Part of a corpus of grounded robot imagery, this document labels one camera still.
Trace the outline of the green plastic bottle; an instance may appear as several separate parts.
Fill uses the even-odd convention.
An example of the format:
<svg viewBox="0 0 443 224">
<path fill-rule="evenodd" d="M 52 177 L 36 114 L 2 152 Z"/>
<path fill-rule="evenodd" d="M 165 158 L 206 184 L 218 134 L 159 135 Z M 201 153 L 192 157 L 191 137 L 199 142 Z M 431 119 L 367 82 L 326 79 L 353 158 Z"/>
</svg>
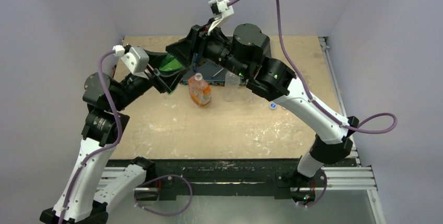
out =
<svg viewBox="0 0 443 224">
<path fill-rule="evenodd" d="M 162 74 L 172 74 L 184 69 L 184 66 L 175 56 L 168 53 L 166 57 L 161 61 L 158 69 Z"/>
</svg>

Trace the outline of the slim clear plastic bottle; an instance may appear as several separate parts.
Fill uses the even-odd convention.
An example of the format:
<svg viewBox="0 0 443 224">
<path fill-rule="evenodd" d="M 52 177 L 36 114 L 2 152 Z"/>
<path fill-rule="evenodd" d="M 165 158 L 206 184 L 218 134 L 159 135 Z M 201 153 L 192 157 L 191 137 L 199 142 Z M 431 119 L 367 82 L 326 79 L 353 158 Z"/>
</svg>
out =
<svg viewBox="0 0 443 224">
<path fill-rule="evenodd" d="M 256 95 L 251 90 L 248 90 L 248 89 L 246 90 L 245 97 L 246 97 L 246 102 L 248 104 L 254 104 L 255 103 Z"/>
</svg>

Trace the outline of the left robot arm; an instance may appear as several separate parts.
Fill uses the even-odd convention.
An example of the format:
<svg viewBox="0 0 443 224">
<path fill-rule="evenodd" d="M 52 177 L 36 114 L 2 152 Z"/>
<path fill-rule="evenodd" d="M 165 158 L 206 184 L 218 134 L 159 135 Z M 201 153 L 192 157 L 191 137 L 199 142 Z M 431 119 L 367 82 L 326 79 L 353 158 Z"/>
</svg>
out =
<svg viewBox="0 0 443 224">
<path fill-rule="evenodd" d="M 83 101 L 88 114 L 79 153 L 61 197 L 53 207 L 42 211 L 42 223 L 106 223 L 110 212 L 129 193 L 133 193 L 135 205 L 140 207 L 140 199 L 171 200 L 181 189 L 192 189 L 172 170 L 143 157 L 131 159 L 120 175 L 99 188 L 130 119 L 123 109 L 151 88 L 173 92 L 187 72 L 172 54 L 150 52 L 139 46 L 116 45 L 105 57 L 112 55 L 123 61 L 129 74 L 116 81 L 99 69 L 86 79 Z"/>
</svg>

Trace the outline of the aluminium frame rail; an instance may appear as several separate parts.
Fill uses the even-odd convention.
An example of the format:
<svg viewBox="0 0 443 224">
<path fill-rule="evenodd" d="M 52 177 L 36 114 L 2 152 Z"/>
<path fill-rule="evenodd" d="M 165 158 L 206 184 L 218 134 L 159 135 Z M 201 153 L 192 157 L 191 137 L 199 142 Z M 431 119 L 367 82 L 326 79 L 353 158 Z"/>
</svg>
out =
<svg viewBox="0 0 443 224">
<path fill-rule="evenodd" d="M 113 182 L 123 171 L 124 167 L 105 167 L 97 191 Z M 320 182 L 327 183 L 327 188 L 331 190 L 375 190 L 377 183 L 374 173 L 369 167 L 327 167 L 323 169 L 324 174 L 320 173 Z"/>
</svg>

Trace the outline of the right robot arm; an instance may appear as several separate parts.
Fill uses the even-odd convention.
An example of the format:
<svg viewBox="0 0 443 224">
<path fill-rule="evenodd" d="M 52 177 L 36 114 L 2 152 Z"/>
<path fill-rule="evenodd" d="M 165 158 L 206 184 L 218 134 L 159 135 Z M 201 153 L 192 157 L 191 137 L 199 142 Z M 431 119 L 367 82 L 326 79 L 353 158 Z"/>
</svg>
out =
<svg viewBox="0 0 443 224">
<path fill-rule="evenodd" d="M 269 56 L 270 46 L 270 38 L 250 23 L 238 25 L 232 37 L 219 28 L 195 25 L 166 51 L 184 66 L 209 61 L 226 69 L 245 80 L 253 94 L 284 107 L 313 129 L 314 142 L 293 172 L 294 181 L 305 186 L 323 165 L 349 155 L 351 127 L 358 120 L 339 115 L 320 99 L 309 96 L 301 76 Z"/>
</svg>

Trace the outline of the orange label plastic bottle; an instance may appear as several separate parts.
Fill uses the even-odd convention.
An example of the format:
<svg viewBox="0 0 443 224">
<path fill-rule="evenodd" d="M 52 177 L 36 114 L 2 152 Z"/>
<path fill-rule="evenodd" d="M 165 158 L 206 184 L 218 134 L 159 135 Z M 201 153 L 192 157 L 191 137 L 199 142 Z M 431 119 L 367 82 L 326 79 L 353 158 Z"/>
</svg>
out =
<svg viewBox="0 0 443 224">
<path fill-rule="evenodd" d="M 188 79 L 188 89 L 191 99 L 198 106 L 204 107 L 210 103 L 211 88 L 201 73 L 196 73 Z"/>
</svg>

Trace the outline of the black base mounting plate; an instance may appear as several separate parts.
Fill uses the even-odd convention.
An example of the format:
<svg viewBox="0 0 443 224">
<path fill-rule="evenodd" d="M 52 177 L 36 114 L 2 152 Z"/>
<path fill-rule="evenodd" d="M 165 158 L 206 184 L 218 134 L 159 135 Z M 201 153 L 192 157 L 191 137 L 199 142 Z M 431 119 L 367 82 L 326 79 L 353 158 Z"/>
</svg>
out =
<svg viewBox="0 0 443 224">
<path fill-rule="evenodd" d="M 174 201 L 178 196 L 268 196 L 312 202 L 316 190 L 327 185 L 318 170 L 314 177 L 296 175 L 297 158 L 283 159 L 114 159 L 108 161 L 103 177 L 131 164 L 149 165 L 145 181 L 161 176 L 160 182 L 136 190 L 142 201 Z"/>
</svg>

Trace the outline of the black network switch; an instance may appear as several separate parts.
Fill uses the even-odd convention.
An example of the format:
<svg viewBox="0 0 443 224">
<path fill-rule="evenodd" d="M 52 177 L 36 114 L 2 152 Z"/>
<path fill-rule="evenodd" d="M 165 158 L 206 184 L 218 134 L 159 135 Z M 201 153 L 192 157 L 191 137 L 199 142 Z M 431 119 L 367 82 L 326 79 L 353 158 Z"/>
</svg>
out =
<svg viewBox="0 0 443 224">
<path fill-rule="evenodd" d="M 208 80 L 209 83 L 216 84 L 216 85 L 223 85 L 225 83 L 225 75 L 228 71 L 226 69 L 224 69 L 219 75 L 217 75 L 215 78 L 212 78 L 212 75 L 215 74 L 222 67 L 220 67 L 210 61 L 203 60 L 199 56 L 200 52 L 201 51 L 199 50 L 198 53 L 194 54 L 194 62 L 190 66 L 190 71 L 188 71 L 188 73 L 185 75 L 185 79 L 188 79 L 191 77 L 191 75 L 194 75 L 194 74 L 200 72 L 203 74 L 203 78 Z M 265 60 L 270 57 L 271 57 L 271 50 L 269 49 L 263 62 L 265 62 Z M 244 78 L 240 77 L 240 79 L 241 79 L 240 83 L 244 86 L 248 80 L 256 79 L 256 76 L 258 75 L 258 73 L 250 79 L 244 79 Z"/>
</svg>

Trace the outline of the large clear plastic bottle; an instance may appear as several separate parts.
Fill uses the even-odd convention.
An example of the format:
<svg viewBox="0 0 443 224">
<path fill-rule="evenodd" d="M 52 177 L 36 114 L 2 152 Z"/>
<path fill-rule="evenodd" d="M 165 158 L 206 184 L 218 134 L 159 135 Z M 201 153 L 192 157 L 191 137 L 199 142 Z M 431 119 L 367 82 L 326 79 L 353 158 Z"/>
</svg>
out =
<svg viewBox="0 0 443 224">
<path fill-rule="evenodd" d="M 224 99 L 227 102 L 233 102 L 238 95 L 238 88 L 240 86 L 241 79 L 234 73 L 227 72 L 225 75 L 224 85 Z"/>
</svg>

